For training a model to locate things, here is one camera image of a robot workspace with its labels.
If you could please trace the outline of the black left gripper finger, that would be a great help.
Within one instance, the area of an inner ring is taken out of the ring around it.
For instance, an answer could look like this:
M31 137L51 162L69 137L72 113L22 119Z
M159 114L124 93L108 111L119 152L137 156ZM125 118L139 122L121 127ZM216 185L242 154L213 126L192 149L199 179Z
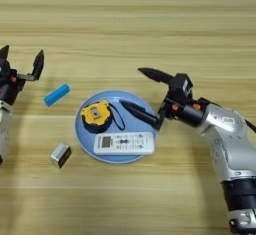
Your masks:
M0 49L0 60L6 60L9 53L9 46L6 45Z
M43 68L44 68L44 51L41 50L37 54L34 60L32 73L28 73L26 75L18 74L17 77L23 80L38 80L41 76Z

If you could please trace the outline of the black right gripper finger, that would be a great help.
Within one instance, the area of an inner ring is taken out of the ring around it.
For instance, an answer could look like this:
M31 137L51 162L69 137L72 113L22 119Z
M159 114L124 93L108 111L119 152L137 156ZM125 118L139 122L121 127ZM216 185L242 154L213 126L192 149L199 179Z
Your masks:
M172 75L153 68L139 68L139 71L149 79L152 79L156 82L169 84L170 81L173 79Z
M165 112L161 112L159 116L155 116L147 112L143 107L126 100L120 100L121 105L137 119L149 124L155 130L159 130L165 119Z

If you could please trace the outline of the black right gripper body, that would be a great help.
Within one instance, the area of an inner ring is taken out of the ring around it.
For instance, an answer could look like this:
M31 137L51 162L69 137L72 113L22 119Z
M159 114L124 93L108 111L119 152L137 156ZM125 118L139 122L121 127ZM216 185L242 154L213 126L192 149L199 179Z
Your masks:
M159 109L159 126L162 126L165 119L175 119L191 127L199 127L209 104L204 98L188 100L184 105L166 98Z

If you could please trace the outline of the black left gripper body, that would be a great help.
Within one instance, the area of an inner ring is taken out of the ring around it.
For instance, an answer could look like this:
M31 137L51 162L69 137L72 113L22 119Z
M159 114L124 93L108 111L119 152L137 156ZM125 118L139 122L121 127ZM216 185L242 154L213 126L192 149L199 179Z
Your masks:
M17 77L16 69L12 69L7 77L0 75L0 100L7 104L14 104L24 85L25 80Z

